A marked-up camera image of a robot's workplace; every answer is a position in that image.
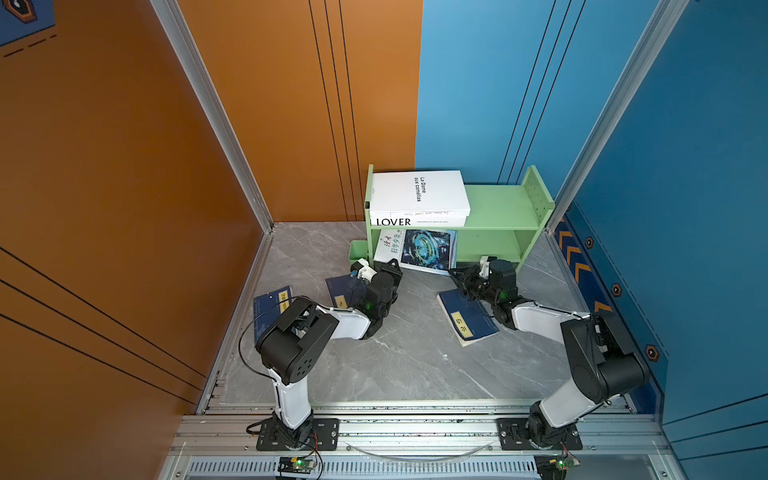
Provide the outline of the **colourful teal magazine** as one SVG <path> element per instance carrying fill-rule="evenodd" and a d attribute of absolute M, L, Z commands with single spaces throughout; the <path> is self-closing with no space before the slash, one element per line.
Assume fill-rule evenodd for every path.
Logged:
<path fill-rule="evenodd" d="M 384 229 L 374 251 L 376 262 L 395 259 L 401 269 L 448 276 L 456 266 L 457 231 Z"/>

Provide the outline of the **navy book with yellow label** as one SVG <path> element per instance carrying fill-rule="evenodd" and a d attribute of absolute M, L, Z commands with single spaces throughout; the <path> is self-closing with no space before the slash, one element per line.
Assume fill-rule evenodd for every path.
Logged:
<path fill-rule="evenodd" d="M 436 298 L 462 347 L 482 341 L 499 332 L 494 319 L 481 303 L 478 300 L 469 300 L 460 290 L 442 291 Z"/>

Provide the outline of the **LOVER black white book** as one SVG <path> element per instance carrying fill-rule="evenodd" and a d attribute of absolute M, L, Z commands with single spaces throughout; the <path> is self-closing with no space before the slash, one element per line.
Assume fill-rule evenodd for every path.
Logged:
<path fill-rule="evenodd" d="M 374 212 L 370 215 L 370 224 L 382 228 L 462 228 L 468 217 L 463 215 L 414 215 L 407 216 L 395 212 Z"/>

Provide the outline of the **white book with brown pattern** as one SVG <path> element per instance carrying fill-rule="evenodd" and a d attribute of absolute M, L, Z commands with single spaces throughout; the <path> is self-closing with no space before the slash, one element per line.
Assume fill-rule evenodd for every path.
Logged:
<path fill-rule="evenodd" d="M 405 171 L 372 175 L 369 211 L 466 217 L 471 207 L 459 170 Z"/>

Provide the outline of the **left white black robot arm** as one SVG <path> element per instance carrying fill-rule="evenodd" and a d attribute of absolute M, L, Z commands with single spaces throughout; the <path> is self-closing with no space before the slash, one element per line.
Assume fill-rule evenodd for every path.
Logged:
<path fill-rule="evenodd" d="M 268 425 L 291 449 L 314 440 L 307 377 L 329 342 L 373 337 L 398 298 L 403 272 L 396 259 L 369 263 L 361 258 L 351 274 L 362 282 L 362 293 L 350 307 L 326 307 L 297 296 L 256 342 L 276 398 Z"/>

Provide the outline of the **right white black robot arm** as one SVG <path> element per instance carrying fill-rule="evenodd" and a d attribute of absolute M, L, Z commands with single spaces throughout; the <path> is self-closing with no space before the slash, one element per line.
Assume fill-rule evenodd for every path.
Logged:
<path fill-rule="evenodd" d="M 565 349 L 570 378 L 530 407 L 520 432 L 533 447 L 563 445 L 582 417 L 648 383 L 649 368 L 616 315 L 565 311 L 525 298 L 517 288 L 514 264 L 493 256 L 453 268 L 449 275 L 468 300 L 487 303 L 501 325 L 548 338 Z"/>

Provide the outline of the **small green pen holder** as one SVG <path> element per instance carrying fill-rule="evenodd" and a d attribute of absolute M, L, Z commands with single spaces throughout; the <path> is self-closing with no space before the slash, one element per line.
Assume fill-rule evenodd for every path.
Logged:
<path fill-rule="evenodd" d="M 353 240 L 350 242 L 348 259 L 351 263 L 360 259 L 368 259 L 369 248 L 366 240 Z"/>

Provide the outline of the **navy blue book upper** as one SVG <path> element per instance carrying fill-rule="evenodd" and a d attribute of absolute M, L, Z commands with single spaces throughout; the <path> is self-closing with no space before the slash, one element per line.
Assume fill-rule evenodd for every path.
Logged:
<path fill-rule="evenodd" d="M 366 286 L 356 275 L 342 275 L 325 280 L 332 306 L 354 308 L 364 298 Z"/>

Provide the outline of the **green wooden two-tier shelf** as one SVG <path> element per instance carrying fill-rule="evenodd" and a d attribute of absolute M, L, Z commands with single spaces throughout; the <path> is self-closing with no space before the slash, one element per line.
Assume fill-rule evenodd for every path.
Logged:
<path fill-rule="evenodd" d="M 373 227 L 370 224 L 369 200 L 374 173 L 379 172 L 370 166 L 364 221 L 369 261 L 374 259 L 376 244 L 384 229 L 456 230 L 458 263 L 477 262 L 482 256 L 496 256 L 521 266 L 555 209 L 555 201 L 538 169 L 530 166 L 520 184 L 466 185 L 471 212 L 462 228 Z"/>

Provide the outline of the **navy book far left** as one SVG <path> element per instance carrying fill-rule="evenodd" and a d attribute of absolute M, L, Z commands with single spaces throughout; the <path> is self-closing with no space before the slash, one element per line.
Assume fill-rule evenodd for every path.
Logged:
<path fill-rule="evenodd" d="M 254 344 L 258 343 L 277 318 L 290 306 L 292 298 L 291 287 L 285 286 L 253 300 Z"/>

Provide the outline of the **right circuit board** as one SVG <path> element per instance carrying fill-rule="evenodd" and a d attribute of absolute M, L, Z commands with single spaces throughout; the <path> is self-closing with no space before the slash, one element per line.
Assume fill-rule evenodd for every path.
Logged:
<path fill-rule="evenodd" d="M 535 457 L 534 460 L 542 480 L 566 480 L 571 470 L 581 466 L 576 457 Z"/>

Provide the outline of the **left green circuit board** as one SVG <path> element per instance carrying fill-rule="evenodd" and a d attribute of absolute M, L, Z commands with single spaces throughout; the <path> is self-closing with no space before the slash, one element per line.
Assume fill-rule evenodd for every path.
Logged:
<path fill-rule="evenodd" d="M 277 464 L 278 479 L 309 479 L 320 472 L 320 464 L 313 457 L 287 457 L 279 458 Z"/>

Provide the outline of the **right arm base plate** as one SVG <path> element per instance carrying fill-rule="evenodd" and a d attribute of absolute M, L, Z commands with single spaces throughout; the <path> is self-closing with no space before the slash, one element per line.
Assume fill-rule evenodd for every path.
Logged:
<path fill-rule="evenodd" d="M 497 433 L 504 451 L 583 449 L 580 433 L 575 424 L 551 427 L 544 420 L 534 418 L 499 418 Z"/>

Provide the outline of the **aluminium rail frame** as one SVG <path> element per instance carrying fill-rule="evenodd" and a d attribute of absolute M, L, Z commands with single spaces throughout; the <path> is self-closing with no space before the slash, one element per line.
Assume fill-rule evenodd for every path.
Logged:
<path fill-rule="evenodd" d="M 525 420 L 529 406 L 528 400 L 500 399 L 355 401 L 318 404 L 314 414 L 338 420 L 336 455 L 493 456 L 504 452 L 498 420 Z M 168 456 L 256 456 L 257 438 L 246 427 L 273 411 L 267 403 L 213 399 L 204 412 L 182 418 Z M 623 398 L 580 419 L 574 437 L 582 446 L 574 453 L 581 461 L 635 456 L 649 462 L 657 479 L 686 476 L 654 417 L 635 412 Z"/>

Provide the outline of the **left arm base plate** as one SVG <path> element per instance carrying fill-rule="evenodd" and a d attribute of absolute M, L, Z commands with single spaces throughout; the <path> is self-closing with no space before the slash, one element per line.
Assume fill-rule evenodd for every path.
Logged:
<path fill-rule="evenodd" d="M 297 429 L 289 429 L 278 418 L 266 420 L 259 430 L 258 451 L 335 451 L 339 440 L 338 418 L 310 416 Z"/>

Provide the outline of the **right aluminium corner post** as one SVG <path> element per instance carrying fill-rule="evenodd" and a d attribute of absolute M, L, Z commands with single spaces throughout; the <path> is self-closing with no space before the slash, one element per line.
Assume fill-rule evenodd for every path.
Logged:
<path fill-rule="evenodd" d="M 566 176 L 545 230 L 553 234 L 689 4 L 659 1 Z"/>

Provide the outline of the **aluminium corner post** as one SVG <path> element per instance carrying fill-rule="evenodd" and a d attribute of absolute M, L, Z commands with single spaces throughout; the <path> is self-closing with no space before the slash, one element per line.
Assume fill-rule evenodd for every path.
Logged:
<path fill-rule="evenodd" d="M 553 234 L 689 4 L 659 1 L 566 176 L 545 230 Z"/>
<path fill-rule="evenodd" d="M 271 234 L 274 220 L 179 3 L 171 0 L 151 0 L 150 4 L 254 216 L 262 230 Z"/>

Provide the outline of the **left aluminium corner post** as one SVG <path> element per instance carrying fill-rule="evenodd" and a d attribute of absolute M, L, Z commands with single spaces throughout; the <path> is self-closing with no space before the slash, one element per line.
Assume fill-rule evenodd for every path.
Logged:
<path fill-rule="evenodd" d="M 262 230 L 271 234 L 274 220 L 179 3 L 171 0 L 151 0 L 150 4 L 254 216 Z"/>

